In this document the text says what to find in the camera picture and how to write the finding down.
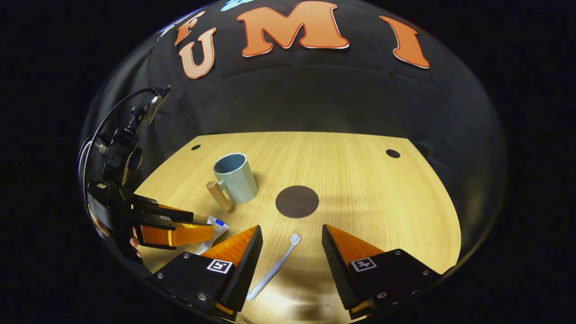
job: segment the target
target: mug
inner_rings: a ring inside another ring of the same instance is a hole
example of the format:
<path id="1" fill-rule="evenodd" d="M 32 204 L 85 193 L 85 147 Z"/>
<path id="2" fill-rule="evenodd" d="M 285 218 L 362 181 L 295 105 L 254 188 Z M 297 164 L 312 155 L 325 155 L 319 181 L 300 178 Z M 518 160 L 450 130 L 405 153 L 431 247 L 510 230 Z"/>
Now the mug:
<path id="1" fill-rule="evenodd" d="M 256 197 L 258 187 L 245 154 L 224 155 L 214 163 L 212 171 L 218 183 L 211 181 L 206 187 L 223 209 L 230 210 L 232 206 L 227 203 L 222 191 L 228 193 L 228 197 L 237 204 L 244 204 Z"/>

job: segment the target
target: brown circle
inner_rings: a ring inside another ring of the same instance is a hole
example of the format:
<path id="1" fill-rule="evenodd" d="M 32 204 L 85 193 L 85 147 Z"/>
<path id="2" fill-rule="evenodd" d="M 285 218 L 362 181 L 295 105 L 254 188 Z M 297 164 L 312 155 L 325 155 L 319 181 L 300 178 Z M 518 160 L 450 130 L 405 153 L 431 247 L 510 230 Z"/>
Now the brown circle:
<path id="1" fill-rule="evenodd" d="M 302 218 L 311 215 L 318 208 L 320 200 L 316 192 L 304 186 L 291 186 L 276 196 L 276 208 L 290 218 Z"/>

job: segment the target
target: orange letter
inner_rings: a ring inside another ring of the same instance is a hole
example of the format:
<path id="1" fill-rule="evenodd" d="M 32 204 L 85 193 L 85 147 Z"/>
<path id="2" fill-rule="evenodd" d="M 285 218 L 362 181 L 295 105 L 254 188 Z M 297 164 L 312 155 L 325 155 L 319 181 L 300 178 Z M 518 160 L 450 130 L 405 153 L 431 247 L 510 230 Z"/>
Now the orange letter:
<path id="1" fill-rule="evenodd" d="M 212 35 L 215 32 L 216 28 L 210 28 L 198 37 L 198 41 L 202 42 L 202 52 L 204 53 L 204 61 L 202 61 L 200 65 L 194 64 L 194 58 L 192 57 L 192 46 L 194 46 L 194 42 L 190 42 L 182 47 L 178 53 L 182 57 L 184 73 L 190 79 L 197 79 L 205 75 L 210 71 L 212 65 L 214 65 L 214 42 L 212 42 Z"/>
<path id="2" fill-rule="evenodd" d="M 178 28 L 178 37 L 176 38 L 176 42 L 174 42 L 174 45 L 178 45 L 180 42 L 182 42 L 183 39 L 186 38 L 186 36 L 188 36 L 188 34 L 190 34 L 190 29 L 194 27 L 194 25 L 196 25 L 196 23 L 198 22 L 197 18 L 202 16 L 204 13 L 205 12 L 201 12 L 195 15 L 194 17 L 192 17 L 192 19 L 188 20 L 187 22 L 184 23 L 184 25 Z"/>
<path id="3" fill-rule="evenodd" d="M 304 37 L 300 45 L 307 48 L 346 48 L 347 39 L 340 36 L 332 11 L 333 3 L 322 1 L 304 1 L 296 5 L 285 17 L 278 12 L 261 7 L 238 16 L 246 27 L 246 47 L 242 50 L 245 57 L 268 53 L 272 43 L 264 40 L 264 31 L 283 48 L 290 48 L 296 34 L 304 26 Z"/>
<path id="4" fill-rule="evenodd" d="M 423 69 L 428 69 L 430 64 L 424 58 L 418 39 L 416 39 L 418 33 L 414 29 L 392 18 L 384 16 L 380 16 L 380 18 L 390 24 L 392 30 L 394 30 L 394 33 L 396 34 L 398 47 L 393 51 L 394 55 L 401 61 L 405 61 Z"/>

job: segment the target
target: finger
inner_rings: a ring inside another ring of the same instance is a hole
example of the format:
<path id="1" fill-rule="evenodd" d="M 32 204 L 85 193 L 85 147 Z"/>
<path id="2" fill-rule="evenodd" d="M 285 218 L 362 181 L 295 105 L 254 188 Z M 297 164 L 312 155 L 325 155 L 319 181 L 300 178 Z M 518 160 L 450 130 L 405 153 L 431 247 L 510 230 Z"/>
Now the finger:
<path id="1" fill-rule="evenodd" d="M 92 217 L 92 221 L 94 221 L 94 223 L 96 224 L 96 226 L 98 226 L 98 228 L 102 231 L 102 233 L 104 233 L 104 235 L 106 236 L 110 236 L 110 232 L 108 232 L 108 228 L 106 226 L 104 226 L 104 224 L 102 224 L 101 221 L 99 221 L 96 216 L 94 216 L 94 213 L 92 213 L 92 210 L 90 208 L 90 205 L 88 205 L 88 211 L 90 212 L 90 217 Z"/>
<path id="2" fill-rule="evenodd" d="M 132 245 L 134 248 L 137 248 L 138 245 L 140 245 L 140 242 L 138 242 L 137 238 L 131 238 L 130 239 L 130 245 Z"/>
<path id="3" fill-rule="evenodd" d="M 101 239 L 104 238 L 104 233 L 102 233 L 102 231 L 98 227 L 96 227 L 96 232 L 98 233 Z"/>

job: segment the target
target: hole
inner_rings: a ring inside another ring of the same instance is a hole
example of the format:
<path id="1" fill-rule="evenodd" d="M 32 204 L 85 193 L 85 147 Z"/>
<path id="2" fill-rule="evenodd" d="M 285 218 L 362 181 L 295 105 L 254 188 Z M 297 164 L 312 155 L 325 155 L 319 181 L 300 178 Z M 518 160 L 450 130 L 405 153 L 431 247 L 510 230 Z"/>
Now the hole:
<path id="1" fill-rule="evenodd" d="M 386 150 L 386 154 L 388 154 L 390 157 L 393 157 L 394 159 L 398 159 L 400 157 L 400 153 L 395 150 Z"/>

